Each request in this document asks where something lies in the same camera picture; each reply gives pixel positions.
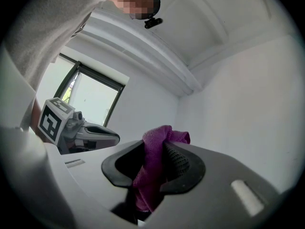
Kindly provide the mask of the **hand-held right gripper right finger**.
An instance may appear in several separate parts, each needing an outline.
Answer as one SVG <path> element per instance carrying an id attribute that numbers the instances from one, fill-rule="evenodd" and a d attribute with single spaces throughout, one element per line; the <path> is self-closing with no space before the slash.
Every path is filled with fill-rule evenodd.
<path id="1" fill-rule="evenodd" d="M 205 174 L 189 192 L 165 196 L 146 220 L 146 229 L 256 229 L 290 192 L 280 193 L 233 157 L 193 145 L 171 144 L 199 156 Z"/>

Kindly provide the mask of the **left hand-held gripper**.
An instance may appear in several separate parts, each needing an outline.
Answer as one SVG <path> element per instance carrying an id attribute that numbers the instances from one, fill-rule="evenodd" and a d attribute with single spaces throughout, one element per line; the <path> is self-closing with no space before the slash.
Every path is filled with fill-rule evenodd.
<path id="1" fill-rule="evenodd" d="M 62 155 L 112 147 L 120 142 L 116 132 L 86 121 L 81 111 L 58 97 L 45 101 L 38 128 Z"/>

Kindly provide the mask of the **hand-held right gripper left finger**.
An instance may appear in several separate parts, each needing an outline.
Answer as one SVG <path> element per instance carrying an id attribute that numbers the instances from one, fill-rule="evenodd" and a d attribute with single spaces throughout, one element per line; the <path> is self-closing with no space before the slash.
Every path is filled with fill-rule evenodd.
<path id="1" fill-rule="evenodd" d="M 61 155 L 45 143 L 44 209 L 64 226 L 137 226 L 132 177 L 143 141 Z"/>

